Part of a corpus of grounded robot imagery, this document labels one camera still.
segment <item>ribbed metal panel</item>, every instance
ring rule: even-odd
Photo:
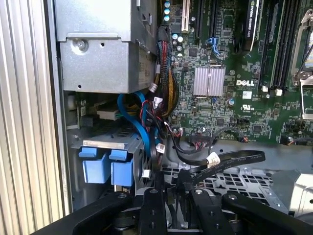
[[[223,96],[224,77],[224,67],[196,68],[193,95]]]
[[[210,69],[209,96],[223,96],[225,70],[223,67]]]
[[[0,234],[63,216],[42,0],[0,0]]]
[[[194,80],[195,96],[208,96],[209,68],[196,68]]]

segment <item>motherboard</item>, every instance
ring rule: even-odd
[[[205,138],[231,126],[264,143],[313,137],[313,120],[303,118],[313,89],[301,90],[292,74],[311,53],[311,20],[298,33],[310,9],[313,0],[172,0],[164,10],[179,82],[172,128]],[[311,76],[310,59],[303,76]]]

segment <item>dell logo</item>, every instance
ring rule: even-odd
[[[253,81],[245,81],[245,80],[237,80],[236,85],[237,86],[254,87],[254,82]]]

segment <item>silver heatsink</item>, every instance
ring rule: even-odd
[[[225,67],[196,68],[195,96],[223,96]]]

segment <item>green circuit board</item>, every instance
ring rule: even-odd
[[[204,5],[202,36],[195,39],[192,24],[189,33],[179,34],[183,37],[182,51],[173,47],[174,73],[179,81],[179,102],[177,108],[170,116],[173,128],[182,127],[184,136],[211,136],[212,132],[221,127],[233,126],[240,129],[249,141],[264,143],[278,143],[281,136],[293,138],[313,137],[313,121],[302,119],[301,91],[299,87],[292,85],[291,73],[287,78],[288,91],[282,96],[275,96],[273,92],[262,92],[262,84],[269,83],[272,76],[273,61],[277,53],[277,47],[271,47],[267,51],[268,68],[262,78],[258,77],[261,71],[263,58],[263,46],[268,24],[268,1],[261,1],[256,32],[256,41],[252,51],[245,56],[232,53],[233,31],[235,18],[240,0],[219,1],[216,20],[216,36],[219,38],[218,49],[220,55],[212,52],[206,45],[210,25],[210,0]],[[313,0],[302,1],[297,20],[305,12],[313,8]],[[190,2],[190,17],[197,16],[198,1]],[[173,1],[170,13],[170,29],[181,23],[182,1]],[[274,24],[273,44],[277,41],[279,31],[279,10]],[[195,69],[208,67],[212,64],[220,64],[225,67],[223,96],[219,97],[195,97],[193,85]],[[250,81],[250,85],[238,85],[237,81]],[[306,105],[313,105],[313,90],[307,88],[304,92]],[[238,120],[248,120],[238,124]],[[235,140],[231,133],[225,133],[221,139]]]

